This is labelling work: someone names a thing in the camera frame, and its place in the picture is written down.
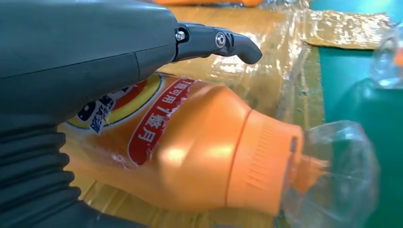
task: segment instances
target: green table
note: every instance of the green table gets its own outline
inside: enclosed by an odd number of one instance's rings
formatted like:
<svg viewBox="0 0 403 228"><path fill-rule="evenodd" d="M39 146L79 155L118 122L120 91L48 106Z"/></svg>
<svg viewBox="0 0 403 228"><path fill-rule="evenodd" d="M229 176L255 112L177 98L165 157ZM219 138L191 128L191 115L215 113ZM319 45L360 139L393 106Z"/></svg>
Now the green table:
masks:
<svg viewBox="0 0 403 228"><path fill-rule="evenodd" d="M387 14L403 20L402 0L315 0L313 10ZM368 227L400 227L403 219L403 91L373 87L372 51L319 49L325 120L359 122L371 139L381 165L379 204Z"/></svg>

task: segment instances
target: metal nut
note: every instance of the metal nut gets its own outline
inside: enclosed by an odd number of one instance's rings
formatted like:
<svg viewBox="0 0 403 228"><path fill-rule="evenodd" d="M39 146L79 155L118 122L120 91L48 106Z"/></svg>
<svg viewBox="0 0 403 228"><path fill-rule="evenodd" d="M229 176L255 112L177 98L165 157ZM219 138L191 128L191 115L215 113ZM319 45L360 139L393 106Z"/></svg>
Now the metal nut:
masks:
<svg viewBox="0 0 403 228"><path fill-rule="evenodd" d="M186 36L185 36L184 32L178 31L175 34L175 38L176 38L176 41L181 41L181 40L184 40L186 38Z"/></svg>

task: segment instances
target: orange object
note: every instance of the orange object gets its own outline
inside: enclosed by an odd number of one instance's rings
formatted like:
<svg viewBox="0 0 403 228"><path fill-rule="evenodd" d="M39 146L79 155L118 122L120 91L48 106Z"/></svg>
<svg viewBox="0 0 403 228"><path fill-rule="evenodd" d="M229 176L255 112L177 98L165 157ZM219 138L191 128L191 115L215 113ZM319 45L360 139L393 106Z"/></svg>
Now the orange object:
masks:
<svg viewBox="0 0 403 228"><path fill-rule="evenodd" d="M396 56L394 57L394 63L398 66L403 66L403 48L397 50Z"/></svg>
<svg viewBox="0 0 403 228"><path fill-rule="evenodd" d="M153 2L160 5L198 5L198 4L214 4L214 3L242 3L247 7L255 7L264 0L154 0Z"/></svg>
<svg viewBox="0 0 403 228"><path fill-rule="evenodd" d="M152 204L277 215L285 181L304 193L323 175L326 163L302 155L299 126L251 110L227 87L154 74L114 96L103 128L94 128L94 119L105 107L91 105L64 126L77 142L64 148L71 155L68 168ZM314 177L301 178L295 170Z"/></svg>

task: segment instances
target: transparent plastic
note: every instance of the transparent plastic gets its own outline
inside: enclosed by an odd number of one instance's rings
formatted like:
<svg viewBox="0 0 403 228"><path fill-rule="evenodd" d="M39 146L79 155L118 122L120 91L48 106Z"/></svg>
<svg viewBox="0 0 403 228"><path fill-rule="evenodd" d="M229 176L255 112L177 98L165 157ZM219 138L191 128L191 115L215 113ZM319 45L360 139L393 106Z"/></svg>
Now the transparent plastic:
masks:
<svg viewBox="0 0 403 228"><path fill-rule="evenodd" d="M377 205L379 166L361 126L329 123L305 137L303 155L288 170L286 218L293 227L362 227Z"/></svg>
<svg viewBox="0 0 403 228"><path fill-rule="evenodd" d="M403 48L403 24L389 30L375 50L371 78L383 89L403 89L403 66L396 64L397 55Z"/></svg>

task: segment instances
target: screw head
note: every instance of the screw head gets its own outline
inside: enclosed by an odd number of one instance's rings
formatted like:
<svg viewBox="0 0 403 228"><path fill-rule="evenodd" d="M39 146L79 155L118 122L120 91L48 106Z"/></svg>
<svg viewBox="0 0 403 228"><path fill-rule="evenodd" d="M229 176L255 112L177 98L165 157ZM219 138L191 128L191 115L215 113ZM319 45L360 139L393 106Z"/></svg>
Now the screw head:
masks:
<svg viewBox="0 0 403 228"><path fill-rule="evenodd" d="M218 48L222 48L225 45L225 35L223 32L218 32L215 36L215 44Z"/></svg>
<svg viewBox="0 0 403 228"><path fill-rule="evenodd" d="M178 31L175 34L175 38L177 41L181 41L181 40L184 40L186 38L186 36L185 36L184 32Z"/></svg>

